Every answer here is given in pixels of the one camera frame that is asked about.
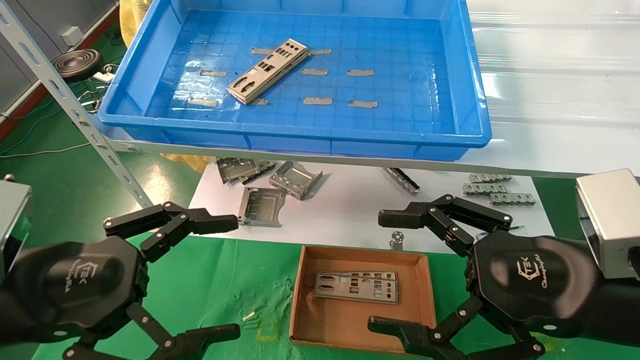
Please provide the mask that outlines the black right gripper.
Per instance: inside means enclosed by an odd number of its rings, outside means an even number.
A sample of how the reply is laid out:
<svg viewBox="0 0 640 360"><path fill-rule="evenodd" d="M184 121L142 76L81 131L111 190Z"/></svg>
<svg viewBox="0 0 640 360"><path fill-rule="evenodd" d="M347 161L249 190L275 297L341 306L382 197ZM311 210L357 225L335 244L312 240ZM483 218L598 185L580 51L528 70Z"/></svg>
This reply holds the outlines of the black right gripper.
<svg viewBox="0 0 640 360"><path fill-rule="evenodd" d="M458 256L471 256L477 287L490 305L514 321L575 317L594 292L601 272L587 244L548 235L526 237L506 232L512 217L469 200L444 194L432 202L410 202L403 210L383 209L384 228L427 228ZM458 223L493 233L474 245ZM523 325L508 326L514 344L464 354L451 339L480 315L485 302L464 301L436 328L418 322L370 316L368 330L400 340L404 352L432 360L537 360L544 344Z"/></svg>

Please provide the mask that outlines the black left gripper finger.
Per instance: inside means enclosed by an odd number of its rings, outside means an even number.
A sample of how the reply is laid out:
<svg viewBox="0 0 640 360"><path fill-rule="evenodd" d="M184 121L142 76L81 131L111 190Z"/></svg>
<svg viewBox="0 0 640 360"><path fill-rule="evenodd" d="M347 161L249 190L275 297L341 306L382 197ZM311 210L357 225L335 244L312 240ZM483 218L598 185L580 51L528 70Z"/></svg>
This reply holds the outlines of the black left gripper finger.
<svg viewBox="0 0 640 360"><path fill-rule="evenodd" d="M121 239L130 239L153 230L153 235L144 240L139 249L142 258L153 263L188 235L228 233L239 228L239 220L234 214L210 215L205 208L187 209L173 202L165 202L105 219L103 228L107 236Z"/></svg>

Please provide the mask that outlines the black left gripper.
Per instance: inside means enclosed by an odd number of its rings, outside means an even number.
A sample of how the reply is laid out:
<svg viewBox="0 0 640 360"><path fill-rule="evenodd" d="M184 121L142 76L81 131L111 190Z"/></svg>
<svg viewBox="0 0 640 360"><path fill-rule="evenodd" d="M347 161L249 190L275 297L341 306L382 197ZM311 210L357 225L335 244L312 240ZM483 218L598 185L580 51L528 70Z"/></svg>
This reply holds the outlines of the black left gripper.
<svg viewBox="0 0 640 360"><path fill-rule="evenodd" d="M141 253L116 235L23 249L5 278L5 342L80 337L64 360L122 360L95 346L133 321L157 345L149 360L201 360L212 344L240 338L235 323L170 335L140 304L148 283Z"/></svg>

